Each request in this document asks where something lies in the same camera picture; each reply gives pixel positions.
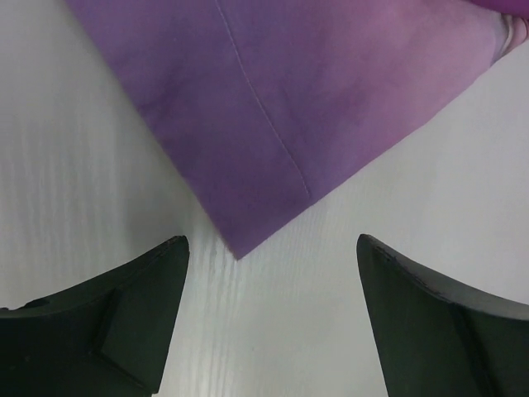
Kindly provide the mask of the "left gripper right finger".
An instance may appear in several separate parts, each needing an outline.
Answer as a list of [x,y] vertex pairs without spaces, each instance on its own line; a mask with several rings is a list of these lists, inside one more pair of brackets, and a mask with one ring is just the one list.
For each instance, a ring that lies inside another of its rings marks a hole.
[[362,234],[360,280],[390,396],[526,396],[528,307]]

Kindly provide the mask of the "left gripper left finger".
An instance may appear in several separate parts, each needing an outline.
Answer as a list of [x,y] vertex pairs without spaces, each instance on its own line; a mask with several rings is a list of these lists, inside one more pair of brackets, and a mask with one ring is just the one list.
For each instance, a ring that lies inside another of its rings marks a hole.
[[1,394],[157,394],[188,261],[187,238],[172,237],[83,283],[3,308]]

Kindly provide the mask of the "purple printed cloth placemat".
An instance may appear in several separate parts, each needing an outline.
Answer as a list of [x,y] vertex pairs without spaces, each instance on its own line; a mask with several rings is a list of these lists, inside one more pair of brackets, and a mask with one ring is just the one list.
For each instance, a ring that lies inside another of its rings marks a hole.
[[528,38],[525,1],[72,1],[241,258]]

